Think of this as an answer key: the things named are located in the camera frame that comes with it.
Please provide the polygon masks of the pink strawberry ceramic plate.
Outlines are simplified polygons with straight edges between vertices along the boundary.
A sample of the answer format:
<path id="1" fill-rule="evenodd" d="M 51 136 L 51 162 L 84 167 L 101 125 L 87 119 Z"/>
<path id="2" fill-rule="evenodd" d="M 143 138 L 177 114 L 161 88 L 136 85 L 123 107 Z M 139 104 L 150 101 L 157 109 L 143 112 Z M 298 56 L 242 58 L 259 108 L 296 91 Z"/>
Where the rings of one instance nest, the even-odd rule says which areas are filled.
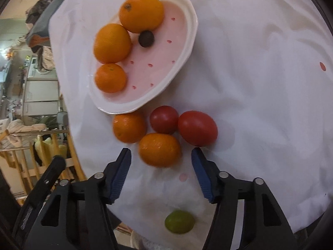
<path id="1" fill-rule="evenodd" d="M 138 110 L 163 92 L 189 59 L 198 17 L 190 0 L 160 0 L 165 17 L 154 31 L 155 42 L 144 48 L 138 35 L 131 34 L 133 48 L 120 66 L 128 76 L 126 88 L 119 93 L 104 93 L 97 88 L 94 75 L 101 64 L 90 56 L 87 76 L 93 104 L 107 114 L 126 114 Z"/>

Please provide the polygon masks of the small red tomato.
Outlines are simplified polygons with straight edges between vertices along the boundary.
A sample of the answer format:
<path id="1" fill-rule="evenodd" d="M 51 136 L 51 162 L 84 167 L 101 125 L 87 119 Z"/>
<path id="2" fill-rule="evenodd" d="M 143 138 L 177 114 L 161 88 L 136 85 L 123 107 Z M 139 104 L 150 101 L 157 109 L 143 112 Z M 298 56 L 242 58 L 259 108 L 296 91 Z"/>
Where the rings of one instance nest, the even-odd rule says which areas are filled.
<path id="1" fill-rule="evenodd" d="M 174 134 L 178 129 L 178 112 L 171 106 L 159 106 L 150 114 L 150 124 L 156 133 Z"/>

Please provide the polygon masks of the large orange with stem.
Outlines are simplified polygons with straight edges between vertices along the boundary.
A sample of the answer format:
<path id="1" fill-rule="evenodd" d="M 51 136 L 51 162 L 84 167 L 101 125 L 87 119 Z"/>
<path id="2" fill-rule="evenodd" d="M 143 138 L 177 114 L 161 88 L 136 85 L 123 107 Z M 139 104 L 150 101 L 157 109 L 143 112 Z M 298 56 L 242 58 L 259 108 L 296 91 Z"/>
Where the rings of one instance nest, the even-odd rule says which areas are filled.
<path id="1" fill-rule="evenodd" d="M 119 19 L 129 32 L 153 31 L 164 20 L 164 6 L 160 0 L 126 0 L 119 9 Z"/>

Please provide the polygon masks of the pile of clothes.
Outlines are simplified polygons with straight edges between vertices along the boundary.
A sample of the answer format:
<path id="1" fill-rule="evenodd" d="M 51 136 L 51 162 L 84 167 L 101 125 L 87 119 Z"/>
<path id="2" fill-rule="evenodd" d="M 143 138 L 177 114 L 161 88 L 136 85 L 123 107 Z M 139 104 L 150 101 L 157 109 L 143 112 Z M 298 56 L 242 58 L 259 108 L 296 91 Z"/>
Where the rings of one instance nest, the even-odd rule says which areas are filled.
<path id="1" fill-rule="evenodd" d="M 42 72 L 55 69 L 48 28 L 51 17 L 63 2 L 64 0 L 39 0 L 25 13 L 25 23 L 29 30 L 25 42 L 37 55 L 37 68 Z"/>

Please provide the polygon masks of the small mandarin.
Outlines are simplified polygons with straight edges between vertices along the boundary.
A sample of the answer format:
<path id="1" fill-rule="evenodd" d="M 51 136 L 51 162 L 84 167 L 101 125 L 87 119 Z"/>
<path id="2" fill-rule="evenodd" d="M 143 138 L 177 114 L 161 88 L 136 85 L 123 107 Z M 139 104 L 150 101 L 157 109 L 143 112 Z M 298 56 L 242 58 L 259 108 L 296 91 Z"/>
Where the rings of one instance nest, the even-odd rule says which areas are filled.
<path id="1" fill-rule="evenodd" d="M 99 90 L 106 93 L 118 93 L 125 89 L 128 81 L 127 74 L 118 64 L 101 65 L 95 75 L 94 82 Z"/>
<path id="2" fill-rule="evenodd" d="M 172 135 L 150 133 L 139 141 L 138 153 L 147 165 L 169 168 L 181 160 L 182 148 Z"/>
<path id="3" fill-rule="evenodd" d="M 116 115 L 112 127 L 114 136 L 123 143 L 137 143 L 147 133 L 146 118 L 140 111 Z"/>

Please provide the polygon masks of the wooden chair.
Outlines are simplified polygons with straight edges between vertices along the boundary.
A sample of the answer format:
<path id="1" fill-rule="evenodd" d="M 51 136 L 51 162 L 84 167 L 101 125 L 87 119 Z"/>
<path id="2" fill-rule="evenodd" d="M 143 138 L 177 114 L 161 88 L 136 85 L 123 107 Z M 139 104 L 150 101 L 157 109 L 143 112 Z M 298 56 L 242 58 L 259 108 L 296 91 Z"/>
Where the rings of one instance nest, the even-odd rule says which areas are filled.
<path id="1" fill-rule="evenodd" d="M 22 186 L 22 193 L 14 195 L 19 205 L 23 205 L 56 155 L 64 156 L 66 161 L 59 179 L 74 182 L 86 179 L 69 129 L 1 133 L 1 159 L 17 171 Z"/>

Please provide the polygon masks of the green lime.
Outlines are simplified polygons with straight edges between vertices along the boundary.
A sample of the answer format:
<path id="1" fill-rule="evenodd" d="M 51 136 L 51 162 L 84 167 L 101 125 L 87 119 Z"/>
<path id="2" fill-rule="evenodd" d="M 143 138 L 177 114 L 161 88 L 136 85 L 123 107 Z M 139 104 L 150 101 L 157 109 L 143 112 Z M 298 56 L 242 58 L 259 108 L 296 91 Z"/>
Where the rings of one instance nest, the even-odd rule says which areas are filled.
<path id="1" fill-rule="evenodd" d="M 195 218 L 187 211 L 175 210 L 166 217 L 164 225 L 173 234 L 185 234 L 193 229 Z"/>

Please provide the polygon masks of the white cabinet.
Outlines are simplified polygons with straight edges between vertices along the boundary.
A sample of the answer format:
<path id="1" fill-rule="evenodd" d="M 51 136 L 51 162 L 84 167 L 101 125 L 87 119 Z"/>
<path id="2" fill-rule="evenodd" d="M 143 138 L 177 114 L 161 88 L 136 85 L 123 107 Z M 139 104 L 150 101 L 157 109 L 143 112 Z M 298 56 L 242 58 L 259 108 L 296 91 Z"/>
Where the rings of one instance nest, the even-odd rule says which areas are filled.
<path id="1" fill-rule="evenodd" d="M 59 111 L 59 83 L 56 70 L 43 69 L 32 56 L 23 85 L 22 117 L 25 120 L 55 116 Z"/>

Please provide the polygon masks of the large orange front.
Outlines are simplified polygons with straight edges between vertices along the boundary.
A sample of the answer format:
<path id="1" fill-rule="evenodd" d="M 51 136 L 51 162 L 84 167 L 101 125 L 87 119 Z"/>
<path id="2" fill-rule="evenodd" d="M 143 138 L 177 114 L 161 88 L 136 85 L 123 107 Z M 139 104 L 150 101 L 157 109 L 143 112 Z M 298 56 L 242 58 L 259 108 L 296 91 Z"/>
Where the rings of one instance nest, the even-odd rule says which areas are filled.
<path id="1" fill-rule="evenodd" d="M 93 53 L 101 64 L 123 61 L 132 50 L 128 31 L 120 24 L 103 26 L 95 36 Z"/>

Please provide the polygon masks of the large red tomato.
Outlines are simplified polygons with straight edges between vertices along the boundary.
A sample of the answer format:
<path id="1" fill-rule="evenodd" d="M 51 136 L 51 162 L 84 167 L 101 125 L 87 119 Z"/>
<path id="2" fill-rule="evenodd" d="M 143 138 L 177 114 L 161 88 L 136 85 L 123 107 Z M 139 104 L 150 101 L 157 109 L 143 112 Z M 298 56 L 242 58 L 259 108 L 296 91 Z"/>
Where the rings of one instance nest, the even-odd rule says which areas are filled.
<path id="1" fill-rule="evenodd" d="M 196 147 L 213 144 L 218 137 L 218 127 L 211 116 L 200 111 L 186 111 L 178 119 L 181 137 Z"/>

